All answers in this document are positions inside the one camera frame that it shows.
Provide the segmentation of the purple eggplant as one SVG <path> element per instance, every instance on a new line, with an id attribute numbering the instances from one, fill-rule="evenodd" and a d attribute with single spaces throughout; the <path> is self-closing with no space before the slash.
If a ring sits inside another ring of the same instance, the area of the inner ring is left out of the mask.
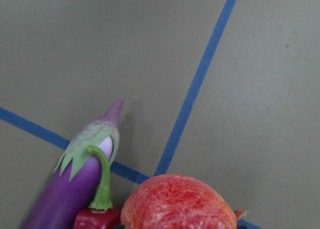
<path id="1" fill-rule="evenodd" d="M 20 228 L 72 228 L 77 213 L 88 206 L 101 179 L 99 160 L 85 148 L 98 147 L 110 163 L 114 161 L 120 144 L 118 123 L 123 104 L 122 99 L 116 99 L 105 115 L 70 141 Z"/>

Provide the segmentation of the red chili pepper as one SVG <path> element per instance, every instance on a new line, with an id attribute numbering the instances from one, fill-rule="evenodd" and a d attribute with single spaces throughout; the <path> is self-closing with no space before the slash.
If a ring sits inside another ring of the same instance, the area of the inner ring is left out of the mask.
<path id="1" fill-rule="evenodd" d="M 101 167 L 101 177 L 95 196 L 88 208 L 78 212 L 74 229 L 115 229 L 121 224 L 121 209 L 114 207 L 111 200 L 110 163 L 104 152 L 97 146 L 89 145 L 85 152 L 95 156 Z"/>

